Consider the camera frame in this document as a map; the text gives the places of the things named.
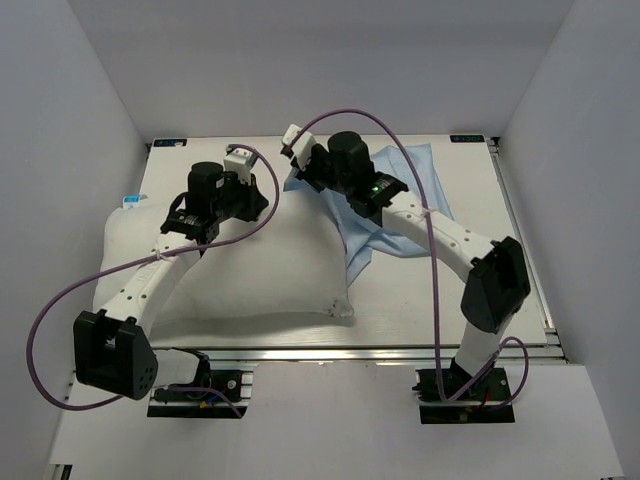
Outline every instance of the cable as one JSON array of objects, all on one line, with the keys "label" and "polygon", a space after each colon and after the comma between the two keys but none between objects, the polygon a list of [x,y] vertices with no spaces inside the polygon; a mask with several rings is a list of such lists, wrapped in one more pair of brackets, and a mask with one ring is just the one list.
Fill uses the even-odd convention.
[{"label": "cable", "polygon": [[[176,248],[174,250],[168,250],[166,252],[163,252],[162,254],[163,257],[174,257],[181,253],[193,252],[196,250],[203,251],[203,250],[208,250],[210,248],[222,247],[225,245],[232,245],[234,243],[238,243],[244,240],[245,238],[248,238],[253,234],[259,232],[273,218],[273,215],[276,213],[278,205],[280,204],[280,184],[278,183],[278,177],[276,176],[276,173],[273,170],[273,167],[271,166],[269,161],[253,147],[250,147],[248,145],[241,145],[241,144],[233,144],[233,145],[229,145],[229,147],[233,149],[241,148],[241,149],[250,151],[251,153],[256,155],[260,159],[260,161],[264,163],[265,167],[267,167],[267,170],[269,170],[269,173],[271,174],[271,178],[273,179],[273,184],[276,190],[275,199],[273,201],[273,207],[269,211],[269,214],[265,217],[265,219],[262,222],[256,225],[255,228],[252,228],[248,232],[236,238],[232,238],[231,240],[224,240],[222,242],[217,242],[217,243],[210,243],[208,245],[196,245],[193,247],[182,247],[182,248]],[[128,268],[137,267],[139,265],[144,265],[149,262],[155,262],[156,260],[157,258],[155,255],[149,255],[148,257],[139,258],[138,260],[133,260],[131,262],[124,263],[122,265],[118,265],[113,268],[109,268],[102,272],[89,275],[88,277],[83,278],[82,280],[78,280],[77,282],[61,290],[51,300],[49,300],[47,304],[42,308],[40,313],[38,313],[38,315],[36,316],[33,322],[33,325],[31,326],[31,329],[29,330],[29,336],[27,337],[27,348],[26,348],[27,369],[29,370],[29,376],[31,377],[31,380],[33,381],[33,384],[35,385],[36,389],[38,390],[40,395],[42,395],[42,397],[46,401],[48,401],[51,405],[53,405],[54,407],[58,407],[62,410],[77,412],[77,411],[92,410],[94,408],[103,407],[105,405],[109,405],[110,403],[115,402],[116,400],[119,400],[122,397],[115,396],[107,400],[102,400],[100,402],[91,403],[88,405],[69,405],[67,403],[61,402],[60,400],[55,398],[53,395],[51,395],[51,393],[49,393],[49,391],[46,389],[46,387],[43,385],[42,381],[40,380],[40,377],[38,376],[38,372],[36,371],[35,363],[33,359],[33,346],[36,338],[36,333],[38,332],[38,328],[40,327],[40,324],[42,323],[42,320],[44,319],[45,315],[49,312],[49,310],[51,310],[51,307],[53,307],[56,303],[58,303],[58,301],[60,301],[60,299],[62,299],[69,293],[73,292],[75,289],[83,285],[86,285],[87,283],[93,282],[94,280],[98,280],[99,278],[102,278],[102,277],[106,277],[107,275],[111,275],[111,274],[120,272],[122,270],[126,270]],[[193,391],[197,392],[201,390],[199,388],[193,387]]]},{"label": "cable", "polygon": [[437,258],[436,258],[436,242],[435,242],[435,237],[434,237],[434,233],[433,233],[433,223],[432,223],[432,220],[431,220],[431,213],[429,212],[429,203],[427,201],[427,195],[426,195],[426,193],[424,191],[424,186],[422,185],[422,181],[420,180],[420,176],[418,175],[418,172],[417,172],[415,166],[413,165],[413,162],[411,161],[411,157],[409,156],[409,152],[407,152],[407,150],[405,149],[404,145],[402,144],[400,139],[396,136],[396,134],[394,134],[391,131],[391,129],[382,120],[380,120],[375,115],[372,115],[371,113],[365,112],[364,110],[360,110],[360,109],[357,109],[357,108],[343,108],[343,109],[332,110],[330,112],[323,113],[322,115],[319,115],[318,117],[316,117],[313,120],[311,120],[304,127],[302,127],[302,129],[293,138],[293,140],[291,141],[291,144],[289,146],[293,147],[293,145],[300,139],[300,137],[305,132],[307,132],[311,127],[313,127],[316,123],[320,122],[321,120],[324,120],[325,118],[333,117],[335,115],[341,115],[343,113],[351,113],[351,114],[355,114],[355,115],[361,115],[363,117],[367,117],[368,119],[372,120],[374,123],[378,124],[378,126],[380,126],[380,128],[382,128],[382,130],[384,130],[385,133],[387,135],[389,135],[389,137],[394,141],[394,143],[396,144],[396,146],[400,150],[400,153],[402,153],[402,156],[404,157],[404,160],[407,163],[407,166],[409,167],[409,169],[411,170],[411,174],[413,175],[413,178],[415,179],[416,184],[418,185],[418,191],[420,193],[420,200],[422,202],[423,208],[426,210],[425,220],[427,222],[427,238],[428,238],[428,242],[429,242],[429,251],[431,253],[431,255],[430,255],[430,257],[431,257],[431,275],[432,275],[431,276],[431,279],[432,279],[431,283],[432,283],[432,288],[433,288],[433,337],[434,337],[434,351],[435,351],[435,357],[436,357],[435,358],[435,360],[436,360],[436,384],[438,386],[438,395],[440,396],[440,399],[443,402],[452,402],[452,401],[455,401],[458,398],[460,398],[469,389],[469,387],[471,387],[480,377],[482,377],[482,375],[484,375],[484,373],[489,368],[491,368],[491,366],[493,365],[495,360],[498,358],[498,355],[500,354],[500,351],[504,348],[504,346],[508,343],[508,341],[511,340],[511,341],[515,341],[516,343],[518,343],[520,345],[520,347],[522,348],[523,352],[524,352],[525,370],[524,370],[524,375],[523,375],[522,381],[520,382],[520,385],[516,389],[515,393],[513,395],[511,395],[511,397],[509,397],[509,399],[507,399],[505,402],[503,402],[502,404],[500,404],[498,407],[495,407],[495,408],[501,408],[501,407],[507,405],[508,403],[510,403],[513,400],[515,400],[515,398],[520,394],[520,392],[522,391],[522,388],[524,387],[524,382],[526,381],[527,375],[529,373],[529,355],[528,355],[528,352],[527,352],[527,348],[524,345],[524,343],[520,339],[518,339],[516,337],[507,337],[507,338],[505,338],[500,343],[500,346],[498,347],[498,350],[492,355],[492,357],[487,361],[487,363],[484,364],[484,366],[480,369],[480,371],[478,373],[476,373],[467,383],[465,383],[451,397],[447,398],[447,395],[446,395],[446,393],[444,391],[444,380],[443,380],[443,375],[442,375],[442,356],[441,356],[441,351],[440,351],[440,349],[441,349],[441,344],[440,344],[440,298],[439,298],[440,288],[439,288],[439,284],[438,284],[438,262],[437,262]]},{"label": "cable", "polygon": [[220,398],[222,401],[224,401],[224,403],[229,405],[229,408],[231,408],[231,410],[233,410],[233,413],[235,413],[238,418],[242,418],[242,413],[240,413],[240,410],[238,410],[238,408],[233,404],[233,402],[231,400],[229,400],[224,393],[220,392],[219,390],[216,390],[215,388],[208,388],[208,387],[177,387],[175,385],[169,385],[167,387],[167,390],[170,390],[172,392],[204,392],[204,393],[212,393],[214,395],[217,395],[218,398]]}]

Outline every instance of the purple cable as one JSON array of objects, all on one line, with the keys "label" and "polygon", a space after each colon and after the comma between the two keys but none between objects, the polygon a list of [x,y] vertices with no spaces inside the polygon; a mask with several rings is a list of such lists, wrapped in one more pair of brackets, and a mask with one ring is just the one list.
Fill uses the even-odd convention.
[{"label": "purple cable", "polygon": [[528,373],[529,373],[529,354],[527,352],[527,348],[524,345],[524,343],[520,339],[518,339],[516,337],[507,337],[507,338],[505,338],[500,343],[500,346],[498,347],[498,350],[492,355],[492,357],[487,361],[487,363],[484,364],[484,366],[480,369],[480,371],[478,373],[476,373],[467,383],[465,383],[462,386],[462,388],[460,388],[451,397],[447,398],[447,395],[446,395],[446,393],[444,391],[444,380],[442,378],[442,356],[441,356],[441,352],[440,352],[440,349],[441,349],[441,345],[440,345],[440,298],[439,298],[440,288],[439,288],[439,285],[438,285],[438,261],[437,261],[437,257],[436,257],[436,241],[435,241],[435,237],[434,237],[434,234],[433,234],[433,222],[431,221],[431,213],[429,212],[429,204],[427,202],[427,195],[426,195],[426,193],[424,191],[424,186],[422,185],[422,181],[420,180],[420,177],[418,175],[416,167],[413,165],[413,162],[411,161],[411,157],[409,156],[409,152],[407,152],[407,150],[404,148],[404,145],[402,145],[402,142],[400,142],[400,139],[396,136],[396,134],[393,133],[391,131],[391,129],[382,120],[380,120],[375,115],[372,115],[371,113],[365,112],[364,110],[360,110],[360,109],[357,109],[357,108],[343,108],[343,109],[340,109],[340,110],[332,110],[330,112],[323,113],[322,115],[319,115],[318,117],[316,117],[313,120],[311,120],[304,127],[302,127],[302,129],[297,133],[297,135],[293,138],[290,146],[292,147],[300,139],[300,137],[307,130],[309,130],[311,127],[313,127],[316,123],[320,122],[321,120],[324,120],[325,118],[333,117],[335,115],[340,115],[340,114],[343,114],[343,113],[352,113],[352,114],[355,114],[355,115],[361,115],[363,117],[367,117],[368,119],[372,120],[374,123],[377,123],[378,126],[380,126],[380,128],[382,128],[385,131],[385,133],[387,135],[389,135],[389,137],[391,137],[391,139],[394,141],[394,143],[396,144],[396,146],[400,150],[400,153],[402,153],[402,156],[404,157],[404,160],[407,162],[407,166],[411,170],[411,174],[413,175],[413,178],[415,179],[416,184],[418,185],[418,190],[419,190],[419,193],[420,193],[420,201],[422,202],[422,206],[426,210],[425,220],[427,222],[427,237],[428,237],[428,241],[429,241],[429,251],[431,252],[431,255],[430,255],[430,257],[431,257],[431,275],[432,275],[431,278],[432,278],[432,287],[433,287],[433,337],[434,337],[434,342],[433,343],[434,343],[434,351],[435,351],[435,357],[436,357],[436,384],[438,385],[438,395],[440,396],[440,400],[442,400],[443,402],[452,402],[452,401],[457,400],[458,398],[460,398],[469,389],[469,387],[471,387],[491,367],[491,365],[494,363],[494,361],[498,358],[498,355],[500,355],[500,351],[505,347],[505,345],[509,341],[514,341],[514,342],[518,343],[518,345],[522,348],[522,350],[524,352],[524,360],[525,360],[525,363],[524,363],[524,375],[523,375],[522,381],[520,382],[520,385],[516,389],[515,393],[513,395],[511,395],[511,397],[509,397],[505,402],[503,402],[499,406],[492,407],[492,408],[501,408],[501,407],[511,403],[513,400],[515,400],[515,398],[522,391],[522,388],[524,387],[524,383],[527,380],[527,376],[528,376]]},{"label": "purple cable", "polygon": [[[182,247],[182,248],[176,248],[174,250],[168,250],[166,252],[163,252],[162,254],[163,257],[174,257],[181,253],[193,252],[196,250],[202,251],[202,250],[208,250],[210,248],[223,247],[225,245],[232,245],[234,243],[240,242],[241,240],[244,240],[245,238],[249,238],[253,234],[257,233],[273,218],[273,215],[276,213],[278,205],[280,204],[280,184],[278,183],[278,177],[276,176],[276,172],[274,172],[273,168],[271,167],[271,164],[267,161],[267,159],[255,148],[250,147],[248,145],[241,145],[241,144],[232,144],[232,145],[229,145],[229,147],[232,149],[242,148],[250,151],[251,153],[256,155],[262,161],[262,163],[264,163],[264,165],[267,167],[267,170],[269,170],[269,173],[271,174],[271,178],[273,179],[273,184],[276,190],[275,199],[273,201],[273,207],[269,211],[269,214],[265,217],[265,219],[262,222],[256,225],[255,228],[249,230],[248,232],[236,238],[232,238],[231,240],[224,240],[222,242],[217,242],[217,243],[210,243],[209,245],[195,245],[193,247]],[[143,265],[145,263],[154,262],[156,260],[157,260],[156,255],[149,255],[148,257],[139,258],[138,260],[133,260],[131,262],[118,265],[117,267],[109,268],[102,272],[89,275],[88,277],[83,278],[82,280],[78,280],[77,282],[69,285],[68,287],[66,287],[59,293],[57,293],[51,300],[49,300],[49,302],[47,302],[47,304],[42,308],[40,313],[38,313],[35,321],[33,322],[33,325],[31,326],[31,330],[29,330],[29,336],[27,337],[27,352],[26,352],[27,353],[27,369],[29,370],[29,376],[31,377],[31,380],[33,381],[33,384],[35,385],[36,389],[38,390],[40,395],[42,395],[42,397],[46,401],[48,401],[51,405],[61,408],[62,410],[78,412],[78,411],[84,411],[84,410],[92,410],[94,408],[109,405],[110,403],[113,403],[122,397],[115,396],[107,400],[102,400],[101,402],[91,403],[88,405],[69,405],[67,403],[61,402],[60,400],[55,398],[53,395],[51,395],[51,393],[49,393],[49,391],[45,388],[42,381],[40,380],[40,377],[38,376],[38,372],[36,371],[34,360],[33,360],[33,345],[35,342],[36,333],[38,332],[38,328],[40,327],[40,324],[42,323],[42,320],[44,319],[45,315],[49,312],[51,307],[53,307],[56,303],[58,303],[58,301],[61,298],[73,292],[76,288],[81,287],[82,285],[86,285],[89,282],[93,282],[94,280],[97,280],[99,278],[106,277],[107,275],[111,275],[113,273],[117,273],[122,270],[126,270],[128,268],[137,267],[138,265]],[[181,391],[194,391],[194,392],[203,391],[202,388],[196,388],[196,387],[193,387],[193,388],[176,387],[176,388],[181,388],[182,389]],[[219,393],[213,389],[204,389],[204,390],[212,391],[213,393]],[[229,400],[224,395],[220,394],[220,398],[222,398],[225,402],[230,403]],[[232,408],[234,408],[234,412],[236,412],[236,415],[238,415],[239,412],[237,411],[237,409],[235,409],[233,405],[231,406]]]},{"label": "purple cable", "polygon": [[242,413],[240,413],[240,410],[238,410],[238,408],[233,404],[233,402],[231,400],[229,400],[225,396],[224,393],[222,393],[219,390],[216,390],[215,388],[208,388],[208,387],[178,387],[178,386],[175,386],[175,385],[169,385],[167,387],[167,390],[169,390],[171,392],[203,392],[203,393],[211,393],[213,395],[217,395],[218,398],[222,399],[224,401],[224,403],[229,405],[231,410],[233,410],[233,413],[235,413],[238,418],[242,418]]}]

